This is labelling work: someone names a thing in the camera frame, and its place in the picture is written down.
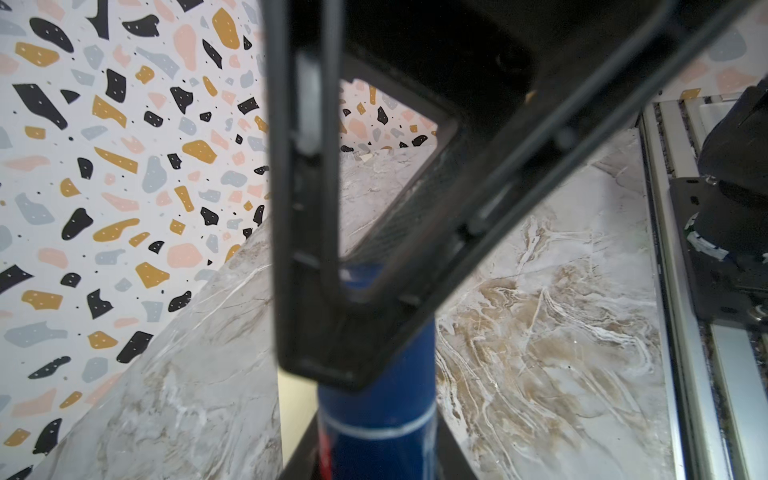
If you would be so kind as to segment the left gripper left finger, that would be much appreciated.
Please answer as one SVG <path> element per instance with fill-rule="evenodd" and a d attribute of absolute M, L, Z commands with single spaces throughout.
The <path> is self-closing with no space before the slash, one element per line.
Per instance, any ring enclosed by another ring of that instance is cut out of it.
<path fill-rule="evenodd" d="M 320 480 L 318 450 L 317 415 L 314 415 L 278 479 Z"/>

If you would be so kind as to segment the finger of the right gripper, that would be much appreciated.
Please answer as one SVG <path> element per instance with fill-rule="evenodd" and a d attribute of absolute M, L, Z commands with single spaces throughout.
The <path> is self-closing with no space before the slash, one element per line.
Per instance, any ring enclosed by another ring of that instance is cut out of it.
<path fill-rule="evenodd" d="M 374 382 L 528 212 L 745 1 L 266 1 L 280 366 Z M 437 146 L 340 251 L 340 83 L 425 114 Z"/>

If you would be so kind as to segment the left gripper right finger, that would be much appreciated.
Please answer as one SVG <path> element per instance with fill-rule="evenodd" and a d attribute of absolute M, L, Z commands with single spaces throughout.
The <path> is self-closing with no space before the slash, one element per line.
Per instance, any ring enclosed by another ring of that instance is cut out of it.
<path fill-rule="evenodd" d="M 476 480 L 465 454 L 441 413 L 437 414 L 436 478 L 438 480 Z"/>

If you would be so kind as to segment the cream envelope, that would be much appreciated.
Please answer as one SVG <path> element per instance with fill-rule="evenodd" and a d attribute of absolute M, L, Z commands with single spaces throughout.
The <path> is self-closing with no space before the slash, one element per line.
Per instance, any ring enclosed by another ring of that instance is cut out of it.
<path fill-rule="evenodd" d="M 282 369 L 277 372 L 283 466 L 296 450 L 317 410 L 317 384 Z"/>

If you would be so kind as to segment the blue white glue stick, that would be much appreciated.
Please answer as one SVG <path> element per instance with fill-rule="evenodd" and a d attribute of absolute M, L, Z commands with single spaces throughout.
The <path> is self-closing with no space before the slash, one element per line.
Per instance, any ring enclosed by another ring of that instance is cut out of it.
<path fill-rule="evenodd" d="M 431 316 L 365 389 L 318 388 L 322 479 L 436 477 L 435 356 L 435 318 Z"/>

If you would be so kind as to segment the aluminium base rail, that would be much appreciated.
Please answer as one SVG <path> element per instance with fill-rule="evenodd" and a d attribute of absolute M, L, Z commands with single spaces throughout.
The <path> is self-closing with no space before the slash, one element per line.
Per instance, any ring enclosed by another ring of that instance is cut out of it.
<path fill-rule="evenodd" d="M 766 267 L 732 263 L 694 230 L 718 193 L 700 153 L 737 101 L 663 101 L 639 120 L 682 479 L 767 475 Z"/>

